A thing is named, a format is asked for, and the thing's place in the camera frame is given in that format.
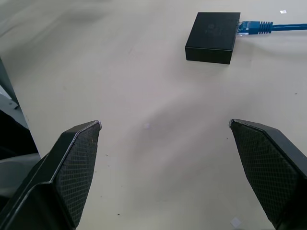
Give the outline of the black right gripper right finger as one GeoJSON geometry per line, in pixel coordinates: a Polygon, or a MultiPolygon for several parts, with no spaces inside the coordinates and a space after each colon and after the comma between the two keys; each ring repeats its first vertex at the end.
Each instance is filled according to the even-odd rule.
{"type": "Polygon", "coordinates": [[[280,131],[245,120],[229,122],[246,178],[277,230],[307,228],[307,158],[280,131]]]}

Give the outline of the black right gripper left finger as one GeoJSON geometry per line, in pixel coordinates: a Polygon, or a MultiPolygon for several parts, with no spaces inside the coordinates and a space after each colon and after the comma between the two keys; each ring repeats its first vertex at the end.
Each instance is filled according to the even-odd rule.
{"type": "Polygon", "coordinates": [[[2,230],[74,230],[91,187],[99,132],[95,120],[63,132],[17,185],[1,188],[2,230]]]}

